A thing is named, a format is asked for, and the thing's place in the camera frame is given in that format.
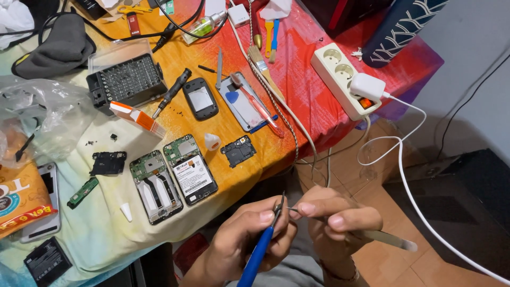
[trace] snack package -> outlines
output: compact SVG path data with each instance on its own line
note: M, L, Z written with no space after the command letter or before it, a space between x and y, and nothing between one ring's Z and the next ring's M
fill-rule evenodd
M32 161L19 169L0 165L0 239L56 212Z

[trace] yellow scissors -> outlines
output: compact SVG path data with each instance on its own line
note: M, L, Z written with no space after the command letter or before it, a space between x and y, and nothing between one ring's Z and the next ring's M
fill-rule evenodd
M135 12L137 14L143 14L144 12L152 12L150 8L143 8L140 6L131 7L129 5L120 5L117 8L117 11L120 13L128 14L130 12Z

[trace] battery label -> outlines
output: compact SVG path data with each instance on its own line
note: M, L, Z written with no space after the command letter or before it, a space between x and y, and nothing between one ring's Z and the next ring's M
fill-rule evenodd
M185 197L213 182L200 155L174 166L173 172Z

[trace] table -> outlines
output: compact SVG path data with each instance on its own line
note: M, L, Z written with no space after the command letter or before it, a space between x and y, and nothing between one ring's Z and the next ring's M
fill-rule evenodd
M199 0L176 1L176 15L173 18L177 22L184 21L193 14L198 3ZM148 6L146 0L142 1L142 5ZM158 9L155 9L153 13L138 15L138 20L142 33L162 31L168 23L164 16L159 16ZM366 21L340 35L335 42L345 55L349 55L352 51L358 50L363 39L375 29L377 21L378 19ZM129 35L127 23L123 19L112 23L102 23L101 20L95 23L113 38ZM96 42L98 49L109 46L106 40L88 27L87 33ZM239 28L238 33L247 47L250 38L249 27ZM157 40L158 38L150 39L152 44L155 44ZM333 146L358 124L348 118L310 64L313 52L332 41L294 3L289 18L281 21L276 63L269 65L275 83L286 95L289 107L308 130L317 152ZM33 41L24 43L21 47L28 49L27 47L31 44L33 45ZM271 113L275 114L276 111L267 94L242 56L229 25L225 25L214 38L199 40L190 47L182 43L179 33L176 32L173 40L154 54L154 60L161 64L169 85L185 67L188 67L193 71L192 78L203 77L210 86L213 86L216 75L198 69L196 66L201 64L215 68L218 45L223 50L224 73L241 71ZM4 61L10 60L7 66L20 56L12 56L12 54L20 53L19 49L15 47L2 56ZM378 70L369 68L354 57L351 62L358 71L384 80L387 83L386 91L395 96L405 97L406 101L414 99L421 87L443 63L441 58L419 37L385 68ZM72 80L84 85L85 75L85 72L74 75ZM99 114L80 139L76 150L65 162L57 163L61 172L61 204L64 208L61 209L62 230L56 234L56 237L73 262L73 268L67 271L54 286L92 286L105 276L121 270L157 244L165 241L176 242L186 238L241 198L257 181L274 175L292 162L295 144L288 129L285 129L284 139L277 138L269 128L263 128L250 135L257 153L234 169L228 167L228 161L218 150L206 152L203 144L205 132L220 136L222 146L245 134L225 102L216 92L214 93L219 105L219 114L204 122L197 122L182 92L179 92L158 118L158 122L168 130L162 141L152 140L123 120L109 119ZM152 114L158 103L159 101L149 103L142 109ZM393 105L394 103L385 102L385 106L379 110L380 114L387 117L402 115L405 110ZM310 155L312 150L309 143L292 119L286 113L285 115L296 132L299 156ZM281 120L277 123L284 126ZM116 142L109 139L111 133L119 136ZM127 151L126 162L129 163L152 150L161 149L163 145L188 133L195 136L219 185L219 190L214 196L193 207L185 205L180 213L152 226L148 223L127 164L122 175L98 176L99 186L77 209L70 210L65 207L67 198L87 180L88 172L93 165L92 153ZM93 146L86 145L88 141L97 141L97 143ZM133 214L131 223L127 222L119 209L120 204L124 202L130 203ZM35 286L20 259L39 243L21 245L7 240L0 241L2 247L0 269L8 271L2 270L0 279L7 278L11 285Z

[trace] power socket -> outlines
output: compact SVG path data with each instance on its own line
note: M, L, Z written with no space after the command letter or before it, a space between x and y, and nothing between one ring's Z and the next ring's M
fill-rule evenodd
M367 114L381 106L382 102L380 100L367 102L368 99L351 93L350 83L352 77L358 74L358 71L335 43L316 50L311 63L351 120L363 119ZM364 108L360 101L365 105L369 103L369 106Z

